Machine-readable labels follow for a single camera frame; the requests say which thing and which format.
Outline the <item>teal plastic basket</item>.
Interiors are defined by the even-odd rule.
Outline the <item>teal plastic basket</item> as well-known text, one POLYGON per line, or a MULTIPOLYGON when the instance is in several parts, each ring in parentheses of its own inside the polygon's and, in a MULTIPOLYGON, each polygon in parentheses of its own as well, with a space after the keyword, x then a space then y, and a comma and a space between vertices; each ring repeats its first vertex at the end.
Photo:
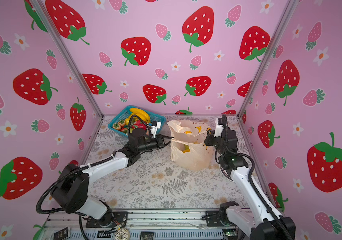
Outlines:
POLYGON ((150 116, 150 123, 147 123, 145 122, 144 120, 142 120, 139 116, 135 115, 135 114, 132 114, 130 112, 130 108, 138 108, 139 107, 136 107, 136 106, 127 106, 125 107, 116 117, 114 117, 111 122, 108 124, 108 128, 110 130, 112 130, 113 132, 117 133, 118 135, 121 135, 121 136, 124 136, 124 137, 127 137, 127 133, 128 132, 132 132, 134 129, 131 129, 131 125, 133 122, 136 122, 137 120, 141 121, 143 124, 146 123, 147 125, 149 125, 151 127, 151 123, 153 121, 158 121, 158 122, 161 122, 161 128, 160 130, 162 129, 163 125, 165 124, 166 122, 166 118, 164 116, 161 116, 161 115, 158 115, 158 114, 155 114, 155 113, 152 113, 150 111, 147 111, 147 110, 144 110, 145 112, 147 112, 150 116), (115 129, 113 129, 113 124, 114 123, 120 123, 122 128, 120 131, 117 131, 115 129))

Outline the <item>beige plastic bag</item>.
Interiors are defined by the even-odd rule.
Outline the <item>beige plastic bag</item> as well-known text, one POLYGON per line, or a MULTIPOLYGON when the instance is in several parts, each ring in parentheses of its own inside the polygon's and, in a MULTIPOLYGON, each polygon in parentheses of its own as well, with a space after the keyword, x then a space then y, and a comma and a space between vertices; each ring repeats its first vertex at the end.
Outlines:
POLYGON ((167 123, 171 136, 171 161, 190 171, 200 171, 211 164, 214 148, 205 144, 211 127, 204 122, 173 120, 167 123))

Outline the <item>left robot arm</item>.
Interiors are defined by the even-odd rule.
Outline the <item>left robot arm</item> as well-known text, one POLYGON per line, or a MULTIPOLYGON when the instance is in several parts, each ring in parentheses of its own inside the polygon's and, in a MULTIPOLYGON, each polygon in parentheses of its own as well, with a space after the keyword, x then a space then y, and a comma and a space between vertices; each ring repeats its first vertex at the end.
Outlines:
POLYGON ((89 216, 101 226, 113 222, 112 209, 107 203, 88 196, 88 189, 97 180, 117 170, 135 164, 143 153, 162 149, 169 136, 153 135, 150 137, 143 129, 135 129, 128 135, 128 142, 110 157, 96 163, 75 166, 67 165, 50 195, 68 214, 89 216))

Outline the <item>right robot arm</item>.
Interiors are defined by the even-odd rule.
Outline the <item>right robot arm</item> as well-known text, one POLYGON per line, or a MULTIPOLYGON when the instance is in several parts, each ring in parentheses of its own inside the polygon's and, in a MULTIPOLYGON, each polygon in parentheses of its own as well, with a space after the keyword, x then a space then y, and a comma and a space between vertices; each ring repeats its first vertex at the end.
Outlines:
POLYGON ((235 205, 224 207, 226 222, 235 224, 250 240, 293 240, 296 226, 284 217, 252 176, 254 163, 249 167, 246 154, 237 153, 237 133, 229 129, 208 130, 205 145, 215 148, 219 164, 231 177, 245 197, 252 215, 235 205))

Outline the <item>strawberry fake fruit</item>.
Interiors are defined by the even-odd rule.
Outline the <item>strawberry fake fruit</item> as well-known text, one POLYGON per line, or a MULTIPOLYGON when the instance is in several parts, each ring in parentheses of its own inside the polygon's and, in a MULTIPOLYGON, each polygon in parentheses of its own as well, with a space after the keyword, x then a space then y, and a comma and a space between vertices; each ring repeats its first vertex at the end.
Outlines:
POLYGON ((120 131, 122 128, 120 123, 114 123, 112 127, 113 127, 113 129, 115 129, 117 131, 120 131))

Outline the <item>red dragon fruit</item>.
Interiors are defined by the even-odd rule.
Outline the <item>red dragon fruit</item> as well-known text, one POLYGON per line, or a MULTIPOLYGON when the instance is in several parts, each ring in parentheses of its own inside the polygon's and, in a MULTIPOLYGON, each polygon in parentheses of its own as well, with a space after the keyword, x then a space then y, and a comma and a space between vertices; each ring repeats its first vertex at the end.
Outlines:
POLYGON ((147 130, 146 123, 142 123, 141 121, 137 120, 136 122, 133 122, 131 125, 131 129, 144 129, 147 130))

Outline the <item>small yellow banana bunch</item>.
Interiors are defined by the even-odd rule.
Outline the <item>small yellow banana bunch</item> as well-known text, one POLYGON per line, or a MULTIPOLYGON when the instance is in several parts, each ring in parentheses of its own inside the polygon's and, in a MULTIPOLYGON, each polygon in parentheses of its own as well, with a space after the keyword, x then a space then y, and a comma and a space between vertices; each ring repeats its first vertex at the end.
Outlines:
POLYGON ((135 114, 135 115, 139 116, 145 122, 150 123, 150 116, 144 110, 138 109, 138 108, 130 108, 129 110, 132 114, 135 114))

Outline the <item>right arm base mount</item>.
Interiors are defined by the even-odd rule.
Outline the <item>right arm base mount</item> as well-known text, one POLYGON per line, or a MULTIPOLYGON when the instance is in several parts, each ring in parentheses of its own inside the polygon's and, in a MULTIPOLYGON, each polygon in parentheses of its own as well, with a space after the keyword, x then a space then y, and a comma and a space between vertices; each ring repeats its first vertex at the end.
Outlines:
POLYGON ((246 226, 250 221, 242 209, 225 209, 206 211, 201 218, 208 227, 246 226))

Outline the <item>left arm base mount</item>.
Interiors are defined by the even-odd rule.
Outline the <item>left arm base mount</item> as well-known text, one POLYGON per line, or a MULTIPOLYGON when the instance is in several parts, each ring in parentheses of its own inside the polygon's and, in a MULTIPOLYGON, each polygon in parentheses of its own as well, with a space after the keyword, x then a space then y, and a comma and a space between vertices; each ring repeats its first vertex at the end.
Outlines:
POLYGON ((128 212, 111 212, 107 213, 106 216, 102 217, 100 220, 96 220, 89 217, 86 222, 87 228, 107 228, 112 229, 115 227, 124 227, 127 223, 128 212))

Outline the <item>aluminium rail frame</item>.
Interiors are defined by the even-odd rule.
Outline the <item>aluminium rail frame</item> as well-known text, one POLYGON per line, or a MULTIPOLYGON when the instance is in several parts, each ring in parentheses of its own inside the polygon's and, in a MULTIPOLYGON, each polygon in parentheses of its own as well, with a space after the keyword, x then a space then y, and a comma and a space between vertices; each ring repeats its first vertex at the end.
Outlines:
MULTIPOLYGON (((207 225, 203 217, 208 209, 125 209, 127 213, 124 228, 128 230, 130 240, 235 240, 244 239, 236 225, 214 227, 207 225)), ((56 213, 48 217, 38 239, 52 240, 54 234, 67 228, 70 240, 112 240, 114 234, 109 227, 86 226, 87 219, 82 219, 83 229, 79 227, 77 215, 56 213)))

